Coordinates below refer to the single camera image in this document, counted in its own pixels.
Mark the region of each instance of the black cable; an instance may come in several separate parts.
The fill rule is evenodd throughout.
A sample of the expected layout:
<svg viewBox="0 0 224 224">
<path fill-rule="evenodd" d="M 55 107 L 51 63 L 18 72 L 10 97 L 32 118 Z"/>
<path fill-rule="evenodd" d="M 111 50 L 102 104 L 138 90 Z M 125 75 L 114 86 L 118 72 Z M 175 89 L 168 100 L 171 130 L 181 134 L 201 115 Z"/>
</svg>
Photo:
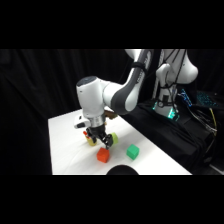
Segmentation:
<svg viewBox="0 0 224 224">
<path fill-rule="evenodd" d="M 180 49 L 177 51 L 176 56 L 174 57 L 174 59 L 173 59 L 172 63 L 174 63 L 174 62 L 175 62 L 175 60 L 176 60 L 177 55 L 179 54 L 179 52 L 180 52 Z"/>
<path fill-rule="evenodd" d="M 159 68 L 161 68 L 165 63 L 167 63 L 167 60 L 172 56 L 172 54 L 173 54 L 173 52 L 175 51 L 176 49 L 174 49 L 170 54 L 169 54 L 169 56 L 165 59 L 165 60 L 163 60 L 163 63 L 157 68 L 157 69 L 155 69 L 153 72 L 151 72 L 146 78 L 145 78 L 145 80 L 147 80 L 148 78 L 150 78 L 151 77 L 151 75 L 153 75 Z"/>
</svg>

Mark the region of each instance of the white table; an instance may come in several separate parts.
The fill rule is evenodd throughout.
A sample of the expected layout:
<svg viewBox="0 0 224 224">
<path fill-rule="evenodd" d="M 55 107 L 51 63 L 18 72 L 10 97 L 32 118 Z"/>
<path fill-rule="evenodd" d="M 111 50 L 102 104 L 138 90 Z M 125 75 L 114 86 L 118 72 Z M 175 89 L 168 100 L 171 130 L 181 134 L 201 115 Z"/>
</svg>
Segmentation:
<svg viewBox="0 0 224 224">
<path fill-rule="evenodd" d="M 54 175 L 105 175 L 117 165 L 128 165 L 140 175 L 191 175 L 121 117 L 107 119 L 106 132 L 115 132 L 119 143 L 110 148 L 106 164 L 99 162 L 96 154 L 105 145 L 98 140 L 96 146 L 89 146 L 83 135 L 85 129 L 73 127 L 79 113 L 76 111 L 48 121 Z M 140 149 L 135 161 L 126 155 L 131 144 Z"/>
</svg>

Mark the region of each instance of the round black object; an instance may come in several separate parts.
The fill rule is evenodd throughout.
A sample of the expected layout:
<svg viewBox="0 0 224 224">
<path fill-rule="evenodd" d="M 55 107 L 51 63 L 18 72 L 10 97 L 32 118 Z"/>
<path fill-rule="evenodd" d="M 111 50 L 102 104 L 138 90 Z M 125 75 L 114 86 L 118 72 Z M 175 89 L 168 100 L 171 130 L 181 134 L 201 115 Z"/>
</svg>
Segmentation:
<svg viewBox="0 0 224 224">
<path fill-rule="evenodd" d="M 93 81 L 95 81 L 97 79 L 96 76 L 89 76 L 89 77 L 85 77 L 83 79 L 81 79 L 78 83 L 77 83 L 77 86 L 80 87 L 80 86 L 84 86 L 84 85 L 87 85 Z"/>
<path fill-rule="evenodd" d="M 137 176 L 139 175 L 133 168 L 125 165 L 119 165 L 112 168 L 108 173 L 108 176 Z"/>
</svg>

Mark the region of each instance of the green light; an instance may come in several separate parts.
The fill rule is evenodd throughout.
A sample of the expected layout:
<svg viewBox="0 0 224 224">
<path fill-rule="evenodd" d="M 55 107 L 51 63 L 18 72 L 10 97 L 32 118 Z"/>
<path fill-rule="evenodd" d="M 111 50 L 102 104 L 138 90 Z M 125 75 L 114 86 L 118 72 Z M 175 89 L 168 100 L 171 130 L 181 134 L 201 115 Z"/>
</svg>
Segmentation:
<svg viewBox="0 0 224 224">
<path fill-rule="evenodd" d="M 173 111 L 173 108 L 170 110 L 170 113 L 168 115 L 168 118 L 173 119 L 175 117 L 175 112 Z"/>
<path fill-rule="evenodd" d="M 154 107 L 152 108 L 153 110 L 155 110 L 155 108 L 156 108 L 156 105 L 157 105 L 157 102 L 155 103 Z"/>
</svg>

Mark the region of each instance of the black object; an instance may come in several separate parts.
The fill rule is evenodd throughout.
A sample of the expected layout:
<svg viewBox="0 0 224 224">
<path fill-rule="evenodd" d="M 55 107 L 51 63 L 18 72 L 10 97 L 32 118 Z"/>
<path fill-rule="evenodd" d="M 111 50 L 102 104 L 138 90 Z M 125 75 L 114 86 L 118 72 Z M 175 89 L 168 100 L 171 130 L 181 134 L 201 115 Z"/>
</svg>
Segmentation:
<svg viewBox="0 0 224 224">
<path fill-rule="evenodd" d="M 126 165 L 119 165 L 112 168 L 108 173 L 108 176 L 137 176 L 139 175 L 133 168 Z"/>
<path fill-rule="evenodd" d="M 87 128 L 87 134 L 93 139 L 93 142 L 96 142 L 96 139 L 100 139 L 106 146 L 106 149 L 109 149 L 113 145 L 113 136 L 107 135 L 105 132 L 105 125 L 101 125 L 97 128 Z"/>
<path fill-rule="evenodd" d="M 122 117 L 180 165 L 193 171 L 203 163 L 212 134 L 187 114 L 185 106 L 178 105 L 180 119 L 175 122 L 156 114 L 153 105 L 139 105 Z"/>
</svg>

